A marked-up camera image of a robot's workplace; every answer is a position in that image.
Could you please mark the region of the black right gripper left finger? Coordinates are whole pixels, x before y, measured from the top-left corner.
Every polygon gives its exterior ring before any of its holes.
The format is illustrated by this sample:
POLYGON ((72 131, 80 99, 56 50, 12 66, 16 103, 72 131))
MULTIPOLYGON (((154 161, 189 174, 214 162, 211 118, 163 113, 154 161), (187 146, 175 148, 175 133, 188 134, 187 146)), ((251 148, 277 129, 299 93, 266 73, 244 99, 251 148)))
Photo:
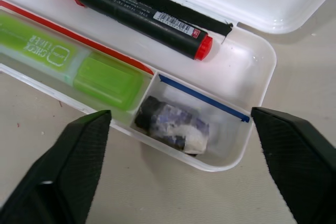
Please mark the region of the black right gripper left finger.
POLYGON ((1 223, 86 223, 100 180, 111 112, 69 123, 1 207, 1 223))

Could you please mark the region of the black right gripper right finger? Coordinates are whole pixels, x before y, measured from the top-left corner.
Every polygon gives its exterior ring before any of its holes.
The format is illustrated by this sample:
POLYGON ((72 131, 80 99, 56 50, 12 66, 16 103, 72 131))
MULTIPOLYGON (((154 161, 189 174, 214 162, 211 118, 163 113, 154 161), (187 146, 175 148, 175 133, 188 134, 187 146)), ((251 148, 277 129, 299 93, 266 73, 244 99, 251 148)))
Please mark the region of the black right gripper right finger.
POLYGON ((269 173, 297 223, 335 223, 335 148, 307 120, 251 111, 269 173))

